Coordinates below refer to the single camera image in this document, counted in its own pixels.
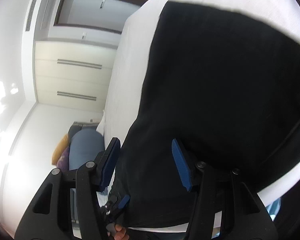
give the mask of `gray pillow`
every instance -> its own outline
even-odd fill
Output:
[[[95,129],[82,129],[71,139],[69,170],[75,170],[105,150],[103,136]]]

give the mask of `white bed sheet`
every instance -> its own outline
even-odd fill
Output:
[[[118,137],[122,144],[130,126],[137,117],[150,45],[159,15],[167,1],[147,1],[125,23],[106,100],[104,115],[106,146],[112,137]],[[228,11],[240,12],[272,26],[300,43],[300,7],[296,0],[175,1],[209,5]],[[300,163],[283,178],[258,194],[264,205],[269,205],[287,192],[299,179]],[[185,232],[186,226],[187,224],[184,224],[175,227],[177,229],[157,229],[156,231]]]

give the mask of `black cloth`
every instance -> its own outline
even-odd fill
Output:
[[[300,161],[300,45],[236,12],[167,2],[111,190],[131,196],[125,226],[189,221],[194,196],[173,138],[214,167],[239,168],[257,190],[281,177]]]

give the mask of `blue rubber pad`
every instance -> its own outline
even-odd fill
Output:
[[[109,156],[106,160],[106,163],[102,168],[102,176],[101,176],[101,181],[100,181],[99,187],[103,190],[106,187],[108,187],[110,184],[115,165],[119,158],[120,149],[121,149],[120,140],[118,138],[116,138],[113,146],[110,149]]]
[[[123,197],[123,199],[120,201],[120,203],[118,205],[118,208],[119,209],[123,209],[126,206],[126,204],[129,202],[129,200],[130,200],[130,196],[129,195],[125,195]]]
[[[182,185],[190,192],[192,189],[190,169],[176,139],[172,140],[171,150]]]

